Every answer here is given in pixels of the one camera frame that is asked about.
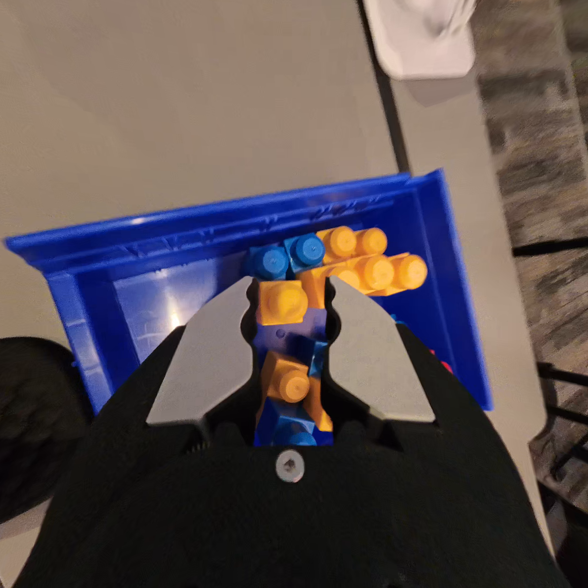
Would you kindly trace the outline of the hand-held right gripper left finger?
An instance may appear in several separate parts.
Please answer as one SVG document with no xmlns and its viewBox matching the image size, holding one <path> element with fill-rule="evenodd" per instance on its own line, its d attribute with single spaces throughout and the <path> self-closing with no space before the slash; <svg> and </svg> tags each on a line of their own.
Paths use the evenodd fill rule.
<svg viewBox="0 0 588 588">
<path fill-rule="evenodd" d="M 191 317 L 146 417 L 151 427 L 189 424 L 210 440 L 233 423 L 252 442 L 262 405 L 256 311 L 259 285 L 245 276 Z"/>
</svg>

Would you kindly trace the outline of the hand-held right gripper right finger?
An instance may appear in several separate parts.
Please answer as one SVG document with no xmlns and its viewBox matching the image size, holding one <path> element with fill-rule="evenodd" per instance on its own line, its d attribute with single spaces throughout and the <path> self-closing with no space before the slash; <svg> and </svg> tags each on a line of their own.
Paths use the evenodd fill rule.
<svg viewBox="0 0 588 588">
<path fill-rule="evenodd" d="M 322 405 L 334 438 L 353 422 L 376 439 L 392 422 L 434 424 L 433 408 L 386 310 L 336 276 L 326 278 L 325 308 Z"/>
</svg>

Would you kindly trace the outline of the blue plastic bin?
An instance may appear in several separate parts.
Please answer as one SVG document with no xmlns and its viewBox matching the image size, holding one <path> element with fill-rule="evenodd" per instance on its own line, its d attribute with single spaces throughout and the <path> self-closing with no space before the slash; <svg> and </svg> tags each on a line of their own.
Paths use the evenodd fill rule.
<svg viewBox="0 0 588 588">
<path fill-rule="evenodd" d="M 238 282 L 250 247 L 338 226 L 377 227 L 386 257 L 416 254 L 415 290 L 370 295 L 406 325 L 484 410 L 493 401 L 441 171 L 355 180 L 6 239 L 46 279 L 93 411 L 175 328 Z"/>
</svg>

